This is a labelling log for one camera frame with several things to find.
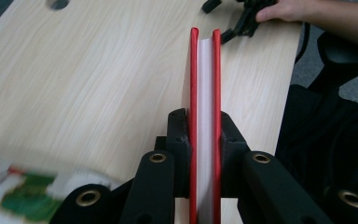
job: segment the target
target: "black cable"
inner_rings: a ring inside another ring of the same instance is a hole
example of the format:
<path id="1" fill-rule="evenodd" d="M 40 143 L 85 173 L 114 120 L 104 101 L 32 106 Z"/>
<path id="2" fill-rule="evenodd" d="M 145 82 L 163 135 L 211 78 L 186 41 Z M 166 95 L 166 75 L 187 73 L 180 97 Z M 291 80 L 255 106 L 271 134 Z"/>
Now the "black cable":
<path id="1" fill-rule="evenodd" d="M 308 42 L 310 40 L 310 24 L 307 22 L 304 22 L 304 37 L 303 37 L 303 43 L 301 46 L 300 52 L 296 56 L 295 63 L 297 63 L 301 57 L 303 56 L 305 50 L 307 49 Z"/>

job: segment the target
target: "red book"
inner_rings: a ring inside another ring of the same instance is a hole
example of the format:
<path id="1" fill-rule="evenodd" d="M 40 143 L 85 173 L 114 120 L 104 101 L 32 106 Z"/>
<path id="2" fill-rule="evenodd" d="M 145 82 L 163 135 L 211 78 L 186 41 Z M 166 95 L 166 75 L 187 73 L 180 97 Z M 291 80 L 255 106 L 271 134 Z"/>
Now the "red book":
<path id="1" fill-rule="evenodd" d="M 190 223 L 220 223 L 220 32 L 190 38 Z"/>

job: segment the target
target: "wooden desk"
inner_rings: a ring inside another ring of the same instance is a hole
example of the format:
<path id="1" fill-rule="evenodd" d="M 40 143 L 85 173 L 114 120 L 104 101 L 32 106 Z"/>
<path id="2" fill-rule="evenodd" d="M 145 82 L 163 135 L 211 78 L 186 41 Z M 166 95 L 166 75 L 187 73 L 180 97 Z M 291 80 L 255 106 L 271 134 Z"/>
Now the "wooden desk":
<path id="1" fill-rule="evenodd" d="M 190 28 L 209 37 L 241 13 L 227 0 L 205 15 L 203 2 L 14 1 L 0 19 L 0 155 L 132 178 L 181 107 Z M 271 21 L 222 47 L 222 109 L 252 150 L 276 147 L 299 31 Z M 228 204 L 222 223 L 240 222 Z"/>

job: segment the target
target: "brass insert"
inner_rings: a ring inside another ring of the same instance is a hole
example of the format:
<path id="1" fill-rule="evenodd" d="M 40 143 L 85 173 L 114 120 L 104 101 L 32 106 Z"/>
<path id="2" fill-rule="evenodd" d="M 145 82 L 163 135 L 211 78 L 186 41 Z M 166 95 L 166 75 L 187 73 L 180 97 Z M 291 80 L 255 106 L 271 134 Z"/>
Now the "brass insert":
<path id="1" fill-rule="evenodd" d="M 253 156 L 254 161 L 260 162 L 260 163 L 269 163 L 271 159 L 263 154 L 254 154 Z"/>
<path id="2" fill-rule="evenodd" d="M 344 203 L 353 206 L 355 208 L 358 208 L 358 194 L 343 189 L 338 192 L 338 197 Z"/>
<path id="3" fill-rule="evenodd" d="M 163 162 L 163 161 L 167 160 L 167 157 L 164 154 L 156 153 L 156 154 L 151 155 L 149 157 L 149 160 L 151 160 L 152 162 Z"/>
<path id="4" fill-rule="evenodd" d="M 96 189 L 90 189 L 79 194 L 79 196 L 77 196 L 76 198 L 76 203 L 81 207 L 87 207 L 98 202 L 100 198 L 101 198 L 100 191 Z"/>

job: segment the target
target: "black device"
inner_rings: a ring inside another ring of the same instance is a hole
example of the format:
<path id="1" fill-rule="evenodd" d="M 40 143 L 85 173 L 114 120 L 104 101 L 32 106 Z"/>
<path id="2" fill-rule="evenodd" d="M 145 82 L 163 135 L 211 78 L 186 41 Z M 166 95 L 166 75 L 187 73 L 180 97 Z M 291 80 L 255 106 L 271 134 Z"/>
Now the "black device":
<path id="1" fill-rule="evenodd" d="M 274 4 L 274 0 L 237 0 L 243 3 L 243 12 L 237 22 L 235 28 L 228 29 L 221 35 L 222 44 L 227 43 L 229 40 L 237 35 L 247 35 L 252 37 L 258 27 L 258 22 L 255 20 L 255 15 L 264 7 L 269 7 Z M 202 6 L 205 13 L 210 13 L 222 2 L 220 0 L 208 0 Z"/>
<path id="2" fill-rule="evenodd" d="M 278 160 L 251 151 L 230 116 L 221 116 L 221 197 L 238 198 L 244 223 L 332 223 Z M 188 197 L 190 152 L 186 110 L 178 109 L 132 180 L 113 191 L 101 185 L 74 190 L 50 223 L 173 223 L 174 198 Z"/>

